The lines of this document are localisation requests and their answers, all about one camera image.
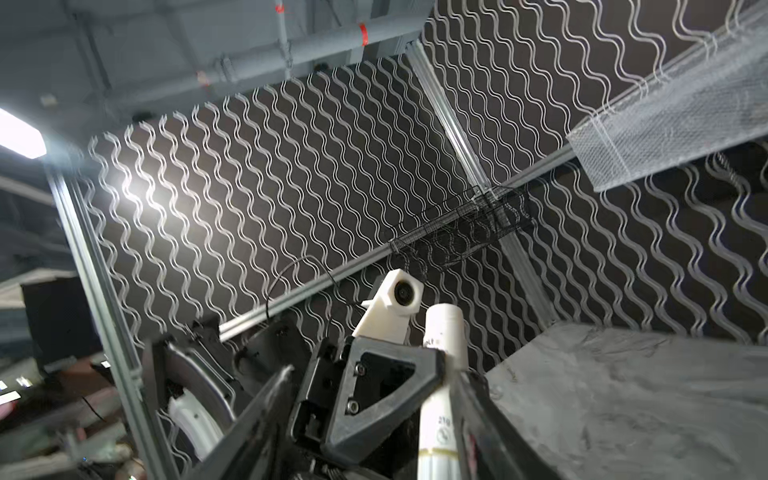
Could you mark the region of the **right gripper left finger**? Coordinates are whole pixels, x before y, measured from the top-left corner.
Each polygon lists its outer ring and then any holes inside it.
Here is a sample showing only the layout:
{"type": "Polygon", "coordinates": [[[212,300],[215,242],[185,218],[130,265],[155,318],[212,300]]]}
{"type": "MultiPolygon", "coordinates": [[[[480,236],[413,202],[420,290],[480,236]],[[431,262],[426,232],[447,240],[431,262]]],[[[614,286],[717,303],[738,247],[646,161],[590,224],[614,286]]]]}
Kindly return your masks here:
{"type": "Polygon", "coordinates": [[[275,373],[189,479],[280,479],[294,368],[275,373]]]}

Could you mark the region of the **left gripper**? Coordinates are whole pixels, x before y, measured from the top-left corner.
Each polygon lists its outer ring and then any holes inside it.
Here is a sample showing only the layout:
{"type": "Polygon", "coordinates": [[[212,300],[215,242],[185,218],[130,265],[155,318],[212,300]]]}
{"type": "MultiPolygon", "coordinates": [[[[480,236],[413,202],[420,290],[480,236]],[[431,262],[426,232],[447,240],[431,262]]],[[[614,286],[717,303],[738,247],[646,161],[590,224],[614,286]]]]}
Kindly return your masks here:
{"type": "Polygon", "coordinates": [[[420,409],[445,372],[438,349],[326,337],[312,351],[288,437],[313,460],[356,467],[420,409]]]}

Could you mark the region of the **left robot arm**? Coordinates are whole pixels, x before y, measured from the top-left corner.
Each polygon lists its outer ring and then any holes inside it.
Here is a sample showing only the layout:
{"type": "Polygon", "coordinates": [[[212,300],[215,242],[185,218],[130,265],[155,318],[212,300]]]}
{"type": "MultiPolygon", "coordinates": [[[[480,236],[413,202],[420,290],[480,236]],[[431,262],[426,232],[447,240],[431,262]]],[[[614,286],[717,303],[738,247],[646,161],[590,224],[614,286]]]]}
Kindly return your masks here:
{"type": "Polygon", "coordinates": [[[308,347],[280,320],[234,356],[224,379],[196,349],[156,337],[142,358],[149,407],[175,414],[196,450],[195,479],[346,479],[440,385],[441,351],[383,340],[308,347]],[[191,408],[178,413],[183,398],[191,408]]]}

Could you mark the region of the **white glue stick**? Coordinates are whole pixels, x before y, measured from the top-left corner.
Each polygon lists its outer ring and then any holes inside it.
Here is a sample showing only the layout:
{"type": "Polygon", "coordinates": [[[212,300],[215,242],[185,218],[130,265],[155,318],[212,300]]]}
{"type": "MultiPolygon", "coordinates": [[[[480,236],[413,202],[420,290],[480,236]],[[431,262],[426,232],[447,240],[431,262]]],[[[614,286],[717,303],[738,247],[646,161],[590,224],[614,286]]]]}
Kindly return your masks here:
{"type": "Polygon", "coordinates": [[[458,372],[468,370],[462,310],[453,304],[431,306],[426,312],[422,345],[442,351],[446,366],[441,384],[421,406],[417,479],[460,479],[450,382],[458,372]]]}

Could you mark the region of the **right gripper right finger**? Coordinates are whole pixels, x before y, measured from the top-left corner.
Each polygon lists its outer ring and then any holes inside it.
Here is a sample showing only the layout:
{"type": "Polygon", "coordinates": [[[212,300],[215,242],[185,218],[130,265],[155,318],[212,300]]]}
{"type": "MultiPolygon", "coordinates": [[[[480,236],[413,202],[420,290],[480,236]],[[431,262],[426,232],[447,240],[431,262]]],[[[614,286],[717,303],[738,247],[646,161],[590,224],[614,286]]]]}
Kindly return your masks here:
{"type": "Polygon", "coordinates": [[[490,398],[473,372],[450,381],[450,402],[463,479],[558,479],[490,398]]]}

